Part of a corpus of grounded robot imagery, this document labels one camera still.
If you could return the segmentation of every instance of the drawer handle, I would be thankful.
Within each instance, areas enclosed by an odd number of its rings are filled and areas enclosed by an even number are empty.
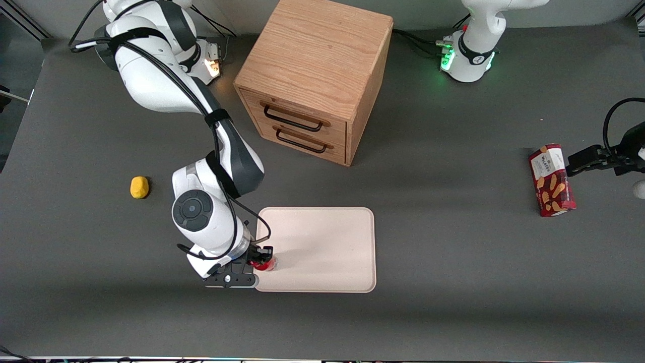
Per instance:
[[[287,124],[287,125],[291,125],[291,126],[294,126],[294,127],[298,127],[298,128],[300,128],[300,129],[302,129],[302,130],[307,130],[307,131],[311,131],[311,132],[318,132],[318,131],[320,131],[320,130],[321,130],[321,127],[323,127],[323,123],[322,123],[322,122],[318,122],[318,126],[316,126],[316,127],[311,127],[311,126],[303,125],[303,124],[301,124],[301,123],[297,123],[297,122],[290,121],[290,120],[288,120],[288,119],[286,119],[286,118],[282,118],[282,117],[279,117],[279,116],[271,115],[271,114],[269,114],[269,105],[264,106],[264,115],[265,115],[266,117],[270,118],[270,119],[274,119],[275,121],[278,121],[278,122],[281,122],[281,123],[285,123],[285,124]]]
[[[285,139],[284,137],[280,136],[280,131],[282,131],[282,130],[281,130],[281,129],[277,129],[277,130],[275,131],[275,137],[276,137],[278,140],[280,140],[280,141],[284,141],[284,142],[286,142],[286,143],[290,143],[290,144],[291,144],[291,145],[293,145],[293,146],[298,146],[298,147],[301,147],[301,148],[303,148],[303,149],[305,149],[305,150],[309,150],[309,151],[311,151],[311,152],[315,152],[316,154],[322,154],[322,153],[324,153],[324,151],[325,151],[325,150],[327,150],[327,145],[325,145],[325,144],[323,144],[323,145],[322,145],[322,149],[314,149],[313,147],[309,147],[309,146],[307,146],[307,145],[303,145],[303,144],[298,143],[298,142],[296,142],[296,141],[292,141],[292,140],[289,140],[289,139]]]

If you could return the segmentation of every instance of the red object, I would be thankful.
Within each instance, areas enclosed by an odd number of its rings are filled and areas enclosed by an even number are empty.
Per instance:
[[[258,271],[271,271],[275,268],[275,256],[271,257],[271,260],[265,264],[258,264],[257,262],[251,261],[250,265]]]
[[[557,216],[576,208],[559,144],[543,146],[529,157],[529,164],[541,216]]]

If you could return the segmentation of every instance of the gray table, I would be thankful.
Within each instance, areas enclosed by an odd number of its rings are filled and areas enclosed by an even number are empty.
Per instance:
[[[645,360],[645,203],[630,189],[642,176],[581,174],[579,209],[540,218],[526,158],[549,142],[565,153],[599,143],[607,110],[643,96],[633,21],[509,30],[471,85],[395,36],[350,168],[257,135],[232,88],[254,39],[232,40],[211,87],[266,167],[243,202],[369,207],[376,289],[201,287],[175,248],[185,240],[170,178],[210,150],[210,132],[197,115],[139,107],[94,54],[57,44],[0,175],[2,344],[26,355]],[[642,113],[617,112],[611,138]],[[138,174],[154,186],[143,201],[128,193]]]

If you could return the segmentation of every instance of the wooden box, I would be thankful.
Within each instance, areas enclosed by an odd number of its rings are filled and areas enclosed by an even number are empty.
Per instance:
[[[280,0],[234,81],[260,135],[349,166],[381,88],[393,20]]]

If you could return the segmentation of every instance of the yellow sponge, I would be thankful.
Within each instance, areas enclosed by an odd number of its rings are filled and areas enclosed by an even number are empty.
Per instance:
[[[132,198],[142,199],[145,198],[150,192],[148,180],[145,176],[135,176],[130,183],[130,194]]]

